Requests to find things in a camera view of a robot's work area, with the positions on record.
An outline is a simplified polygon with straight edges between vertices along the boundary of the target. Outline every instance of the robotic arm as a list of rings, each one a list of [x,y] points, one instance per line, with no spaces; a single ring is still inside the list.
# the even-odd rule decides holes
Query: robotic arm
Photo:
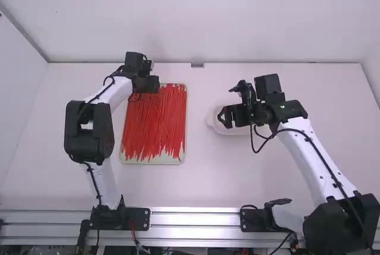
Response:
[[[158,76],[150,75],[153,66],[145,55],[127,52],[124,65],[104,79],[98,92],[66,106],[64,148],[71,160],[84,165],[95,198],[90,220],[82,221],[76,254],[83,252],[90,229],[148,230],[149,209],[125,207],[110,156],[115,145],[112,113],[133,93],[159,91]]]
[[[304,219],[292,212],[289,199],[269,202],[260,213],[267,217],[267,228],[285,228],[304,236],[307,249],[314,254],[372,249],[380,214],[377,199],[373,194],[360,194],[338,169],[318,140],[300,102],[285,100],[277,74],[255,78],[255,87],[256,90],[241,80],[232,88],[230,92],[238,92],[242,103],[225,106],[218,120],[226,128],[232,128],[233,121],[236,127],[249,125],[255,153],[278,136],[303,174],[316,207]],[[258,151],[253,146],[252,124],[268,124],[272,131]]]

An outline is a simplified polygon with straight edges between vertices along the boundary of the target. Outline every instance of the white table surface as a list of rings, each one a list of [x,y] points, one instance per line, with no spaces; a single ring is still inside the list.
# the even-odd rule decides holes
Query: white table surface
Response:
[[[89,183],[63,149],[65,106],[95,92],[119,64],[50,64],[1,189],[8,207],[89,209]],[[278,73],[286,98],[298,99],[343,173],[362,193],[380,198],[380,111],[360,64],[156,64],[165,83],[188,88],[186,158],[181,165],[123,165],[119,147],[126,102],[113,114],[112,167],[133,206],[262,206],[290,197],[302,212],[311,197],[293,159],[278,139],[258,155],[249,136],[221,136],[205,124],[216,105],[238,103],[228,90],[240,79]],[[260,130],[268,134],[269,129]],[[262,141],[254,138],[258,146]]]

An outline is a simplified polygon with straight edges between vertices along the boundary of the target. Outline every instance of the aluminum rail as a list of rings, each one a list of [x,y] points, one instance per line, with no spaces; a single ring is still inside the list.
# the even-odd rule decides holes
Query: aluminum rail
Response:
[[[136,232],[141,244],[171,247],[277,247],[282,232],[245,233],[239,227],[238,208],[151,207],[150,229]],[[80,223],[89,210],[0,209],[0,245],[76,245]],[[86,245],[95,245],[90,231]],[[100,231],[99,245],[134,245],[130,231]],[[380,249],[380,228],[374,249]]]

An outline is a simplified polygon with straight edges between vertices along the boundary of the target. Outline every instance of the pile of red sticks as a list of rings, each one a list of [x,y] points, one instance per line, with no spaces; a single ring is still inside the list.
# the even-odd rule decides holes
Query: pile of red sticks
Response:
[[[185,152],[187,91],[183,84],[161,86],[158,93],[135,94],[128,102],[122,139],[125,159],[150,161],[165,151]]]

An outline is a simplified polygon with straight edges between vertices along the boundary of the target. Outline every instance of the black cable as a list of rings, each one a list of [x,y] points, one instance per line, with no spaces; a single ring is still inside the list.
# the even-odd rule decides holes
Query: black cable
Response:
[[[170,247],[168,247],[164,252],[161,253],[161,255],[164,255],[166,252],[168,252]]]
[[[284,238],[284,240],[280,243],[279,246],[276,247],[275,250],[273,250],[271,253],[269,253],[268,255],[273,255],[274,253],[276,253],[278,251],[278,249],[281,248],[282,245],[284,245],[284,243],[286,242],[286,240],[289,238],[289,236],[291,236],[293,233],[289,233],[288,235],[286,235],[286,237]]]
[[[102,196],[100,195],[99,189],[98,189],[96,181],[95,181],[95,176],[94,176],[93,168],[91,168],[91,166],[90,166],[89,163],[83,162],[83,164],[85,164],[87,166],[87,172],[89,172],[90,175],[91,175],[91,179],[93,181],[93,185],[94,185],[94,188],[95,188],[95,191],[96,191],[96,198],[99,201],[99,206],[101,206],[102,205]],[[100,230],[97,229],[96,246],[99,246],[99,238],[100,238]]]
[[[253,208],[253,209],[258,209],[257,206],[254,206],[254,205],[252,205],[252,204],[244,204],[244,205],[240,208],[239,213],[242,212],[242,209],[243,209],[244,207],[251,207],[251,208]]]
[[[349,199],[348,195],[346,194],[346,192],[342,188],[341,182],[339,182],[338,178],[335,176],[335,174],[333,173],[333,170],[331,170],[330,166],[327,164],[325,158],[323,157],[323,155],[321,154],[321,152],[318,150],[318,148],[314,144],[313,140],[305,132],[303,132],[303,131],[300,131],[300,130],[294,129],[294,128],[284,128],[284,129],[280,129],[280,130],[277,130],[277,131],[273,132],[272,135],[270,135],[269,138],[267,138],[263,142],[263,144],[259,147],[259,149],[256,151],[255,148],[254,148],[254,141],[253,141],[253,135],[252,135],[252,124],[249,125],[249,128],[250,128],[250,132],[251,132],[251,146],[252,146],[252,150],[256,154],[261,151],[261,149],[265,146],[265,144],[268,143],[269,140],[273,139],[280,132],[292,131],[292,132],[295,132],[295,133],[299,133],[299,134],[301,134],[301,135],[303,135],[305,137],[305,141],[309,142],[310,145],[314,148],[314,150],[316,151],[317,155],[319,156],[319,158],[321,159],[321,161],[325,165],[327,171],[330,173],[331,178],[334,180],[336,186],[339,188],[340,192],[342,193],[344,199],[346,199],[347,203],[349,204],[352,212],[354,213],[354,216],[355,216],[357,222],[360,225],[360,228],[362,229],[364,238],[366,240],[368,248],[370,249],[370,253],[371,253],[371,255],[374,255],[373,247],[369,245],[369,240],[368,240],[367,232],[365,230],[365,227],[364,227],[364,224],[362,222],[362,219],[360,218],[357,210],[355,209],[355,207],[354,207],[353,203],[351,202],[351,200]]]
[[[105,87],[100,93],[98,93],[97,95],[95,95],[95,97],[93,97],[92,99],[90,99],[88,102],[86,102],[86,103],[84,104],[83,108],[82,108],[82,109],[79,111],[79,113],[78,113],[77,122],[78,122],[79,119],[81,118],[82,114],[87,110],[87,108],[90,107],[91,102],[93,102],[94,100],[100,98],[100,96],[101,96],[102,94],[104,94],[106,90],[108,90],[111,86],[113,86],[113,85],[115,84],[115,79],[114,79],[111,75],[108,75],[108,76],[103,80],[103,85],[105,85],[105,82],[106,82],[106,80],[107,80],[108,78],[111,78],[111,79],[112,79],[111,83],[110,83],[108,86],[106,86],[106,87]]]
[[[261,135],[259,132],[257,132],[257,124],[254,125],[254,131],[255,131],[255,134],[260,138],[263,138],[263,139],[269,138],[269,137],[265,137],[265,136]]]

